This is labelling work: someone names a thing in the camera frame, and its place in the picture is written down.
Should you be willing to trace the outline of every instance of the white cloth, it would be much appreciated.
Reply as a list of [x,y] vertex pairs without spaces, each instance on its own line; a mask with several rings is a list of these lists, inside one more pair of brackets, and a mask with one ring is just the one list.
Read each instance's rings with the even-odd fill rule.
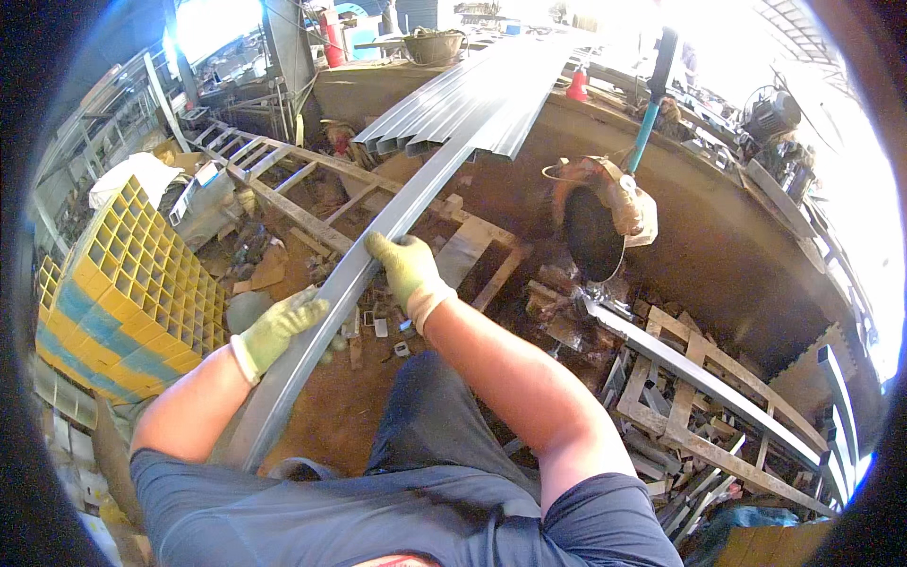
[[113,166],[94,183],[94,187],[88,193],[88,205],[92,209],[100,209],[112,195],[120,192],[126,181],[134,175],[148,195],[148,202],[157,209],[167,186],[183,171],[179,167],[164,165],[163,161],[151,153],[134,153]]

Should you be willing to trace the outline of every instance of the gray pants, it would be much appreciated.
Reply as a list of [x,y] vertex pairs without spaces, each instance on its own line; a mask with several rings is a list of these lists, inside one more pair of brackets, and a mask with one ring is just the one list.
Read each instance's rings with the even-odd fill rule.
[[463,380],[441,355],[426,351],[397,372],[364,475],[439,464],[499,474],[539,501],[539,483],[504,453]]

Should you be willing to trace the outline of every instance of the blue t-shirt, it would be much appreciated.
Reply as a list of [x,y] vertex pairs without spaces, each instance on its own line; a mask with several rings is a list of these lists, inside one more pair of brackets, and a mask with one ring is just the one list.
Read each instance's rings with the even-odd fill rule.
[[405,552],[444,567],[682,564],[646,486],[624,474],[577,484],[543,521],[516,484],[465,466],[297,483],[142,449],[131,472],[168,566],[348,566]]

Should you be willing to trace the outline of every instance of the green work glove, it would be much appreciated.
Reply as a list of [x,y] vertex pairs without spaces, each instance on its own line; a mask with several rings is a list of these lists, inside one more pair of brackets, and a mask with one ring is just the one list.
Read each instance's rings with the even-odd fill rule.
[[456,290],[438,275],[431,249],[409,234],[400,239],[400,244],[394,244],[374,231],[366,234],[366,249],[384,264],[394,298],[421,335],[434,308],[445,299],[456,297]]
[[261,375],[283,354],[289,340],[315,325],[326,314],[329,305],[315,299],[315,288],[302,291],[272,305],[264,315],[242,332],[230,337],[233,354],[250,384],[255,386]]

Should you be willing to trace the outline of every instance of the roof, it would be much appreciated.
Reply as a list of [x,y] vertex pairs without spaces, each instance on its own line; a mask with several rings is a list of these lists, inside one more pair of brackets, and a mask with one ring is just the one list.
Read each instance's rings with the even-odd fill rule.
[[759,0],[753,9],[768,23],[767,31],[784,48],[782,54],[792,61],[811,64],[823,72],[823,79],[835,89],[858,101],[850,84],[844,62],[833,45],[813,24],[799,3],[791,0]]

